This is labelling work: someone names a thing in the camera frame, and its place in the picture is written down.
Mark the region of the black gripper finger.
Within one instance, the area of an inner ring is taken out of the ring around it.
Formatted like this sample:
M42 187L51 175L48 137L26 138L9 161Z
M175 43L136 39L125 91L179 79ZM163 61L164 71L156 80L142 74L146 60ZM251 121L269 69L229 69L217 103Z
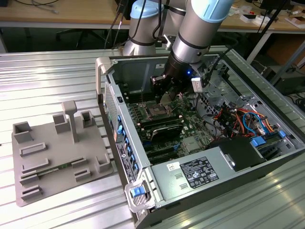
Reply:
M167 87L167 76L165 74L160 76L151 76L150 85L151 91L154 94L154 98L157 104L161 102L161 98L166 92Z
M179 93L183 93L189 87L188 81L171 81L170 97L176 98Z

